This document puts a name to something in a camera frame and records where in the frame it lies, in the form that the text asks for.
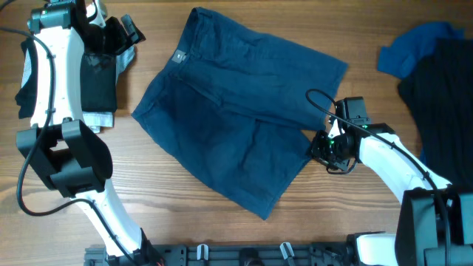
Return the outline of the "navy blue shorts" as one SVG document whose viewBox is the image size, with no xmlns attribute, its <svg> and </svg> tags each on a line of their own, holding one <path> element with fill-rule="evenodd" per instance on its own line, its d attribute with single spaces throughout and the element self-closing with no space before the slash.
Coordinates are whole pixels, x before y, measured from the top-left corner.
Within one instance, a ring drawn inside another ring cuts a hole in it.
<svg viewBox="0 0 473 266">
<path fill-rule="evenodd" d="M 133 118 L 199 181 L 262 219 L 309 161 L 348 65 L 195 7 Z"/>
</svg>

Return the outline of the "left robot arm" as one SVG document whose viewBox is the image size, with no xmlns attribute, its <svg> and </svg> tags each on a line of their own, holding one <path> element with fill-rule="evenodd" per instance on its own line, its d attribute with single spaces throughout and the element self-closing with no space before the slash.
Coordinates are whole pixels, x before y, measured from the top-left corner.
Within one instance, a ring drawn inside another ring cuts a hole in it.
<svg viewBox="0 0 473 266">
<path fill-rule="evenodd" d="M 30 128 L 16 136 L 42 183 L 66 205 L 77 205 L 105 244 L 109 265 L 163 265 L 143 229 L 127 214 L 112 184 L 112 156 L 84 122 L 81 63 L 86 52 L 116 56 L 144 40 L 129 15 L 106 17 L 99 1 L 51 1 L 34 9 L 27 35 L 38 59 L 38 85 Z"/>
</svg>

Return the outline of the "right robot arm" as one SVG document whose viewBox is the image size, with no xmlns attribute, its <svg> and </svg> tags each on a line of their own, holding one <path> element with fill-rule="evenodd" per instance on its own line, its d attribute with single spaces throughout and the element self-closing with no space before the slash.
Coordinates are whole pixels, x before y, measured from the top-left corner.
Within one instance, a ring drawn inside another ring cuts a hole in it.
<svg viewBox="0 0 473 266">
<path fill-rule="evenodd" d="M 313 138 L 309 155 L 329 174 L 358 164 L 373 170 L 401 204 L 395 233 L 354 233 L 334 248 L 343 265 L 471 265 L 472 191 L 428 169 L 385 123 L 372 123 L 364 99 L 334 103 L 331 129 Z"/>
</svg>

